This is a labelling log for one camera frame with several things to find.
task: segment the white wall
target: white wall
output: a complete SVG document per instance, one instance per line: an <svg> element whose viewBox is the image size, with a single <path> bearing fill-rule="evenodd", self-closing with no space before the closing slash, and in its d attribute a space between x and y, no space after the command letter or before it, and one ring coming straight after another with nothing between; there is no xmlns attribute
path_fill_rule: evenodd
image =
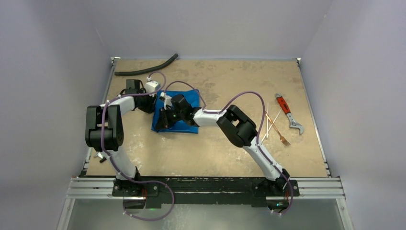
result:
<svg viewBox="0 0 406 230"><path fill-rule="evenodd" d="M0 229L55 229L110 58L79 0L0 3Z"/></svg>
<svg viewBox="0 0 406 230"><path fill-rule="evenodd" d="M142 221L123 215L118 199L76 200L68 230L342 230L335 200L297 199L289 214L270 215L266 207L251 205L177 204L161 221ZM143 210L155 218L169 205Z"/></svg>
<svg viewBox="0 0 406 230"><path fill-rule="evenodd" d="M336 0L301 60L356 229L406 226L406 2Z"/></svg>
<svg viewBox="0 0 406 230"><path fill-rule="evenodd" d="M332 0L85 0L111 56L297 58Z"/></svg>

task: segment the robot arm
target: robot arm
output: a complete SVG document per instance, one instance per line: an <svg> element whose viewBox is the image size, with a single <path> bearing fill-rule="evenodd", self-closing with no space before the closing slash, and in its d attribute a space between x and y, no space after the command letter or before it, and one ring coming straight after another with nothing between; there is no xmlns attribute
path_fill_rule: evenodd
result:
<svg viewBox="0 0 406 230"><path fill-rule="evenodd" d="M160 83L148 79L145 88L140 87L140 80L127 80L125 94L154 92L160 87ZM102 122L102 111L105 104L99 106L89 106L86 112L86 144L93 147L97 152L100 152L103 157L109 160L113 165L114 162L117 169L117 179L126 180L120 173L124 173L130 178L135 178L137 168L131 163L125 149L121 147L124 141L124 130L121 117L139 108L140 110L151 113L155 108L156 94L147 96L125 96L109 104L106 112L107 127L104 129L104 147L109 152L108 156L101 147L101 126L105 125Z"/></svg>
<svg viewBox="0 0 406 230"><path fill-rule="evenodd" d="M287 171L276 162L262 142L257 140L255 123L237 106L231 105L220 112L220 110L193 108L181 94L169 97L161 93L160 99L164 101L165 106L160 110L156 129L167 128L179 120L183 120L190 126L219 127L233 145L243 148L250 154L268 180L282 180L284 186L286 181L281 177L281 173L289 179Z"/></svg>

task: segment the adjustable wrench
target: adjustable wrench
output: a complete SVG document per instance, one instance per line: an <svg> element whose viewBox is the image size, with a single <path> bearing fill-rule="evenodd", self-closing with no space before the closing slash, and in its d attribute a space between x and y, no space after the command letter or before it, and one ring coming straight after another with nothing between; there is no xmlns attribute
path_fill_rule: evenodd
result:
<svg viewBox="0 0 406 230"><path fill-rule="evenodd" d="M288 107L288 104L282 97L280 93L275 94L276 99L278 100L279 105L281 106L282 110L285 112L285 114L289 118L289 122L291 123L290 128L298 128L299 129L299 135L301 135L304 131L305 128L299 123L295 121L295 119L292 116L291 110Z"/></svg>

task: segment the blue towel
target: blue towel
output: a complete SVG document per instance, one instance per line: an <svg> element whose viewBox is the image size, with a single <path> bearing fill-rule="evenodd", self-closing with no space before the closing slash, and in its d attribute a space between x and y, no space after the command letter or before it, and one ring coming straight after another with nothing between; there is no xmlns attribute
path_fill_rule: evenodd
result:
<svg viewBox="0 0 406 230"><path fill-rule="evenodd" d="M183 96L186 98L186 100L192 105L192 107L199 107L200 100L199 100L199 95L195 90L189 90L189 91L166 91L166 94L168 96L175 96L176 94L183 94ZM155 112L154 112L154 117L152 118L152 131L156 131L154 129L155 125L158 122L159 119L159 109L164 107L163 101L160 99L157 100L155 104ZM156 132L177 132L177 133L198 133L199 128L195 126L189 126L187 125L184 121L178 121L175 123L175 125L171 128L167 129L162 129Z"/></svg>

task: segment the tabletop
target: tabletop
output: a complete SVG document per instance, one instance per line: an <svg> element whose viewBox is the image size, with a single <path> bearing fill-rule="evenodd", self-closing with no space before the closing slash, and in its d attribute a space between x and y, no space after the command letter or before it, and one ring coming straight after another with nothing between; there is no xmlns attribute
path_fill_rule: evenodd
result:
<svg viewBox="0 0 406 230"><path fill-rule="evenodd" d="M116 71L134 71L156 66L162 60L119 60ZM304 133L289 128L289 120L281 112L275 121L290 146L281 143L272 128L263 141L273 158L292 177L327 177L324 160L314 122L308 106L300 70L295 61L260 60L176 60L161 70L167 84L185 81L197 88L207 103L207 109L222 109L227 102L243 91L258 92L269 104L273 119L280 111L275 93L280 93L295 117L304 127ZM147 74L113 76L108 99L125 88L126 79L146 81ZM163 83L159 74L152 79ZM168 90L188 91L180 83ZM244 94L237 105L257 125L260 125L262 105L254 94ZM140 110L123 116L124 143L128 157L143 176L263 176L259 166L242 148L231 144L218 127L200 127L198 134L156 133L151 130L153 114ZM264 123L260 136L266 133ZM90 158L87 175L114 175L111 165L99 158Z"/></svg>

